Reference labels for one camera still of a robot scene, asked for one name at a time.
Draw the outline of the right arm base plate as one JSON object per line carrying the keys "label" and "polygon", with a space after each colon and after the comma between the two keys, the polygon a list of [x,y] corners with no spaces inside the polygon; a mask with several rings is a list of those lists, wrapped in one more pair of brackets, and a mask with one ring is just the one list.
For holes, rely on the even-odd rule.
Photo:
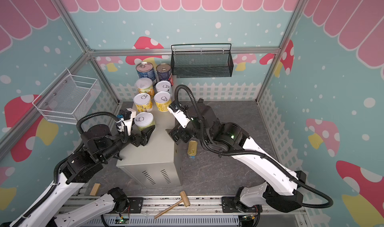
{"label": "right arm base plate", "polygon": [[222,212],[223,213],[262,213],[262,206],[247,207],[236,197],[222,197]]}

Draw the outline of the grey metal cabinet counter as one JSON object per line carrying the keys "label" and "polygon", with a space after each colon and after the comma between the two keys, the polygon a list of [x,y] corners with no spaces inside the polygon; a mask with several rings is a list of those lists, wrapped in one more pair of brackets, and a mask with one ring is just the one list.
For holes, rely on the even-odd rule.
{"label": "grey metal cabinet counter", "polygon": [[[182,155],[168,130],[175,125],[169,112],[160,112],[151,98],[156,128],[145,146],[129,145],[120,152],[116,166],[143,188],[180,186],[182,183]],[[133,132],[141,134],[134,122]]]}

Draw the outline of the gold can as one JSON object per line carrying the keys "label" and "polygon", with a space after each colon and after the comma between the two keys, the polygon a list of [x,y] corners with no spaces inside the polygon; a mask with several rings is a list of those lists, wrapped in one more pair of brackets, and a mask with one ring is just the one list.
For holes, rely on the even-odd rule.
{"label": "gold can", "polygon": [[189,141],[187,154],[190,159],[196,158],[197,150],[198,150],[198,142],[193,140]]}

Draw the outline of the wooden mallet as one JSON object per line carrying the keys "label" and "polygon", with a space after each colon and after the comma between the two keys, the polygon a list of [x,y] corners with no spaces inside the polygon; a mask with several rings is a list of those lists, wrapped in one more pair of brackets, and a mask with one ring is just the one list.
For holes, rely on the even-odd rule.
{"label": "wooden mallet", "polygon": [[162,212],[160,212],[159,214],[154,216],[154,219],[158,219],[160,216],[166,214],[167,212],[169,212],[170,210],[174,209],[175,207],[177,207],[179,205],[183,205],[186,208],[191,205],[189,197],[185,191],[180,192],[180,197],[181,197],[181,199],[178,202],[176,202],[175,204],[171,205],[167,209],[163,210]]}

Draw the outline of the blue soup can pink lid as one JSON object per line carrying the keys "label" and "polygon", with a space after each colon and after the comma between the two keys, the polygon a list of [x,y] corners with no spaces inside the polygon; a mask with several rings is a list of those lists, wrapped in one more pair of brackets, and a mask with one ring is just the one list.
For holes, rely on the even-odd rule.
{"label": "blue soup can pink lid", "polygon": [[139,78],[149,78],[152,80],[153,85],[157,83],[155,69],[152,63],[142,62],[136,66]]}

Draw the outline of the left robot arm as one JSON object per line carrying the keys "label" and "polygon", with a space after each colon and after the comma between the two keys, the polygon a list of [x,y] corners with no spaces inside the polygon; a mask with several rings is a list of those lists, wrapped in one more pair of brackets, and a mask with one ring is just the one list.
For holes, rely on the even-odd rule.
{"label": "left robot arm", "polygon": [[[109,126],[95,125],[84,131],[82,124],[98,116],[112,118],[118,133],[112,135]],[[16,220],[5,222],[3,227],[69,227],[80,226],[94,217],[102,217],[111,211],[122,215],[131,210],[131,203],[121,188],[112,188],[96,201],[73,212],[58,216],[57,211],[77,190],[81,189],[110,159],[120,160],[120,151],[127,145],[145,146],[155,126],[132,132],[135,122],[133,109],[110,112],[95,112],[78,120],[76,127],[81,135],[81,144],[54,168],[53,181],[39,198]]]}

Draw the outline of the peach fruit can plastic lid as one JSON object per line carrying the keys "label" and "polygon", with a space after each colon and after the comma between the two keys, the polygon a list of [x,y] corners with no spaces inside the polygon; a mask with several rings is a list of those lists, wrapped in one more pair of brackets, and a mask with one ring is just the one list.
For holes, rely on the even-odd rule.
{"label": "peach fruit can plastic lid", "polygon": [[151,96],[155,95],[155,90],[153,87],[153,81],[150,78],[139,78],[135,83],[139,93],[146,93]]}

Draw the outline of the green circuit board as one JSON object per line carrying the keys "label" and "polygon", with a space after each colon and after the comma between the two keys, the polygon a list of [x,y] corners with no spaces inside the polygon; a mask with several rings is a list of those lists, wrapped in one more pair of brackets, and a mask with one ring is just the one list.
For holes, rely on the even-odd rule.
{"label": "green circuit board", "polygon": [[125,225],[125,224],[129,223],[129,220],[130,220],[129,218],[118,217],[118,218],[116,218],[115,224]]}

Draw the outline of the wooden block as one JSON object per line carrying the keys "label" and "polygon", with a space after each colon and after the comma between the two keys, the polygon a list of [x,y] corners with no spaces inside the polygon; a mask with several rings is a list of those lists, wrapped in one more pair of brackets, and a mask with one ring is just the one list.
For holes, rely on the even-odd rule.
{"label": "wooden block", "polygon": [[95,183],[91,189],[90,196],[97,196],[100,190],[101,184]]}

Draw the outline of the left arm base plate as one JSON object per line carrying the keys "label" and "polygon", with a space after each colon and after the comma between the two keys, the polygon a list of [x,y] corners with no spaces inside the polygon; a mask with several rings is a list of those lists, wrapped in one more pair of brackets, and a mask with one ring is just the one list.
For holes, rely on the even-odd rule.
{"label": "left arm base plate", "polygon": [[128,197],[117,207],[117,213],[120,214],[140,214],[142,212],[144,198]]}

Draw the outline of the black mesh wall basket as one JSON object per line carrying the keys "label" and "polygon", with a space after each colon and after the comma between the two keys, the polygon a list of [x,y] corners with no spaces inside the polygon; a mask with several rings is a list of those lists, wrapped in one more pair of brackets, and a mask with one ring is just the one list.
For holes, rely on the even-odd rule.
{"label": "black mesh wall basket", "polygon": [[234,69],[232,44],[171,45],[172,72],[178,78],[226,78]]}

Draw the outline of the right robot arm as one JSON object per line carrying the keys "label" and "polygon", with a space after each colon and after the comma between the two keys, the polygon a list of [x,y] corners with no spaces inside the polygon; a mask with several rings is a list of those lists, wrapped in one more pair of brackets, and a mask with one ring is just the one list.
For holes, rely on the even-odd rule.
{"label": "right robot arm", "polygon": [[176,144],[198,140],[204,150],[232,157],[264,179],[258,186],[238,189],[234,200],[238,210],[267,204],[289,213],[302,207],[326,209],[334,204],[331,197],[306,184],[303,171],[292,171],[280,164],[238,124],[222,123],[203,99],[196,100],[188,86],[176,86],[174,97],[168,111],[178,123],[169,135]]}

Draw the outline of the fruit can white lid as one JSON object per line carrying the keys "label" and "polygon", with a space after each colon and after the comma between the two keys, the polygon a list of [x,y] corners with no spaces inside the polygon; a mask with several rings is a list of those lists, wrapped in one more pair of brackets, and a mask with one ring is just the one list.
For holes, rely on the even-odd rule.
{"label": "fruit can white lid", "polygon": [[172,103],[172,98],[168,92],[158,92],[154,96],[156,106],[160,112],[168,112],[168,106]]}
{"label": "fruit can white lid", "polygon": [[156,125],[153,114],[148,112],[140,112],[135,117],[134,122],[140,131]]}
{"label": "fruit can white lid", "polygon": [[139,93],[134,97],[134,103],[138,112],[151,112],[153,103],[151,96],[147,93]]}
{"label": "fruit can white lid", "polygon": [[172,93],[172,85],[169,81],[159,81],[155,87],[157,92],[168,92],[170,94]]}

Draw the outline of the dark blue chopped tomato can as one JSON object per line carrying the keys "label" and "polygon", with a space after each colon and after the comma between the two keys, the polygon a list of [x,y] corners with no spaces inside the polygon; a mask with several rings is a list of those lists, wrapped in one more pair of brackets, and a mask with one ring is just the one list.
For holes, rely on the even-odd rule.
{"label": "dark blue chopped tomato can", "polygon": [[173,85],[172,67],[170,64],[162,63],[156,67],[159,81],[168,81]]}

